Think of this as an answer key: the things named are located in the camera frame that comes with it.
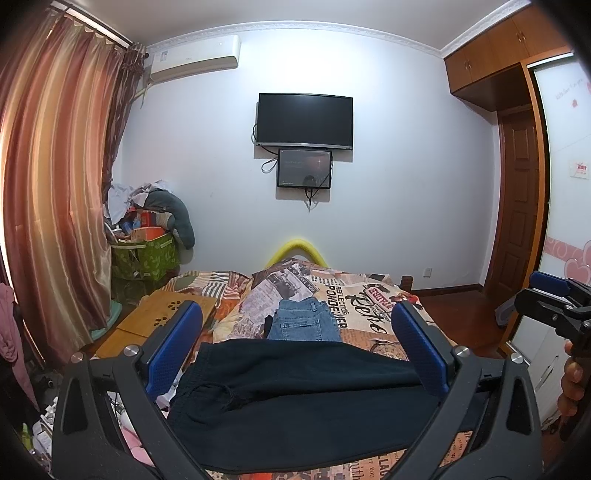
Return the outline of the person's right hand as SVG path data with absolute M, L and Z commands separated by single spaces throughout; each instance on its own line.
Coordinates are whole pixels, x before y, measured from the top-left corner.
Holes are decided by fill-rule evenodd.
M 585 389 L 581 386 L 584 370 L 572 357 L 573 344 L 570 340 L 565 343 L 565 353 L 568 359 L 564 365 L 564 375 L 561 379 L 561 395 L 557 406 L 565 418 L 573 417 L 577 413 L 578 402 L 583 398 Z

